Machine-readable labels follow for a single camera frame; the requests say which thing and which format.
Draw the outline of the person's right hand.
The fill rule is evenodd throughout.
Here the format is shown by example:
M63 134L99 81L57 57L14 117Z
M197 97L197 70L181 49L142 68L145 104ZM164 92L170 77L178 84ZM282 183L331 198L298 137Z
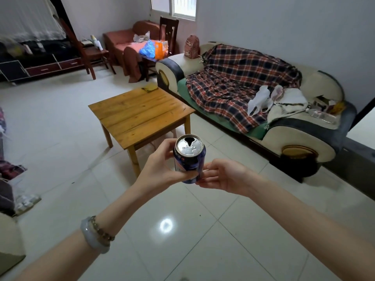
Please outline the person's right hand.
M219 190L248 198L251 198L255 191L269 183L269 180L241 163L227 159L214 159L204 165L200 179L211 176L219 177Z

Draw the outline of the blue drink can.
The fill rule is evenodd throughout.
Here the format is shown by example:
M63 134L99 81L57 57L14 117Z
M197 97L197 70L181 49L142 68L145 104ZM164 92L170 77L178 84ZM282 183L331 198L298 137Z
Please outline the blue drink can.
M190 180L185 180L183 183L196 183L203 172L206 155L206 146L202 139L193 134L185 134L179 137L175 143L173 154L176 171L185 172L195 170L198 172L198 176Z

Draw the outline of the person's left forearm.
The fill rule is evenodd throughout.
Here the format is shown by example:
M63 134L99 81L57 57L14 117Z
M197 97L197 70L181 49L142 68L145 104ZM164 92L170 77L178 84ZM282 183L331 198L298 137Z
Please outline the person's left forearm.
M147 199L131 187L96 215L96 224L104 233L115 236ZM110 243L104 238L99 240ZM87 244L79 228L28 265L13 281L78 281L100 255Z

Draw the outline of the red blue plaid blanket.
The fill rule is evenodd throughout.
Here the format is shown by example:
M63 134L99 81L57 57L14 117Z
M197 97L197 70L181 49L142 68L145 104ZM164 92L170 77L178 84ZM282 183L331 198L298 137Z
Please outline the red blue plaid blanket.
M266 122L268 112L247 115L260 87L299 88L302 73L292 64L259 51L218 44L203 55L204 68L186 76L190 98L206 113L247 134Z

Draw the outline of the pinkish white plastic bag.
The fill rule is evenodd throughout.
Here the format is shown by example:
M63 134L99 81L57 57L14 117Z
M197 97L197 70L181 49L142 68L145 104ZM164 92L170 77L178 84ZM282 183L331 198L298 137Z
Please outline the pinkish white plastic bag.
M270 99L272 100L272 102L277 103L282 99L283 96L284 88L281 85L277 85L270 94Z

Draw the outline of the white fringed cloth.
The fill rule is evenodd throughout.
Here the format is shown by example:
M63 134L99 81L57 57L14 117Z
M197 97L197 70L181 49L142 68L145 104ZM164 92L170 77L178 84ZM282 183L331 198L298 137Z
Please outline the white fringed cloth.
M265 128L268 130L272 122L303 112L309 107L310 103L300 89L285 88L282 99L274 103L272 108L268 111L267 125Z

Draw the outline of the pale jade bangle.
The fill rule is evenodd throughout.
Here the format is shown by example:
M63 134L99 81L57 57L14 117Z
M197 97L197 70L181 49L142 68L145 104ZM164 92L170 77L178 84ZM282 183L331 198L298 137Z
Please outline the pale jade bangle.
M80 231L92 249L98 251L100 254L106 254L110 250L110 243L105 244L99 240L99 234L93 228L91 217L87 217L81 221Z

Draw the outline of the orange plastic bag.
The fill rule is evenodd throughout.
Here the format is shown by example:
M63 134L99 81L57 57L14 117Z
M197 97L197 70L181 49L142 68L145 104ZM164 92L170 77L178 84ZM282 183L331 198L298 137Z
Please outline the orange plastic bag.
M167 41L155 41L155 59L163 60L168 56L168 42Z

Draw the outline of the clear plastic bottle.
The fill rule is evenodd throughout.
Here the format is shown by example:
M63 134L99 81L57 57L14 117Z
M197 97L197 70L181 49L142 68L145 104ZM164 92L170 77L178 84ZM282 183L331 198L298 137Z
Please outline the clear plastic bottle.
M307 113L313 118L320 119L330 124L335 124L337 122L337 118L334 115L320 111L318 109L310 108L307 110Z

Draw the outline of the open cardboard box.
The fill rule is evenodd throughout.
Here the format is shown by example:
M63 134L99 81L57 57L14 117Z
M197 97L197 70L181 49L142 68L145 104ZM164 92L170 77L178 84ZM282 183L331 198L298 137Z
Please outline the open cardboard box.
M334 99L327 99L323 95L317 96L313 99L311 108L321 112L331 113L337 101Z

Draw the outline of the dark wooden carved chair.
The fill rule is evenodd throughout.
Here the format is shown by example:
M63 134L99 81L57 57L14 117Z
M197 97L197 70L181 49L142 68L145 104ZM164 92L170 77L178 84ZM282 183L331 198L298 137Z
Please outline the dark wooden carved chair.
M161 16L159 24L160 24L159 26L160 40L157 40L157 41L167 41L168 42L168 56L167 57L173 56L176 53L176 39L177 39L177 30L179 26L179 20L165 18ZM155 58L148 58L144 56L141 56L141 57L142 57L143 66L145 69L145 80L148 82L149 76L150 76L149 71L150 69L155 68L156 62L158 60L156 60Z

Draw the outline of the dark low cabinet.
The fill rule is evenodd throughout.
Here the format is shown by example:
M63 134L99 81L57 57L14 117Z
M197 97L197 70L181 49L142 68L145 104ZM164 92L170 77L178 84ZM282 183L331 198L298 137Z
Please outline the dark low cabinet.
M0 81L16 83L82 68L78 50L67 40L42 41L44 52L36 42L26 42L32 54L12 56L0 42Z

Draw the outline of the beige cushioned seat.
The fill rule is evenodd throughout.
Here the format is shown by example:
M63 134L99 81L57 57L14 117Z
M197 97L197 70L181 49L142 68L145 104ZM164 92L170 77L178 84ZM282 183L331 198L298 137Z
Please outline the beige cushioned seat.
M16 220L0 213L0 277L26 257L21 230Z

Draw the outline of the white net curtain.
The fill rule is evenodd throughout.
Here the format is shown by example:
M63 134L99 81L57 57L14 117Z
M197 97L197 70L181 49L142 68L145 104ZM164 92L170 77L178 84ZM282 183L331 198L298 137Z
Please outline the white net curtain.
M54 16L58 13L50 0L0 0L0 41L65 39Z

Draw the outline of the window with white frame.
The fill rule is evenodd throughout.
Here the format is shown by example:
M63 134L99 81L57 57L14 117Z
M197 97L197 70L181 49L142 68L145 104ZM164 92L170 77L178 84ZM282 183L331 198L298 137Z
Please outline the window with white frame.
M150 0L153 11L168 14L172 17L196 20L197 0Z

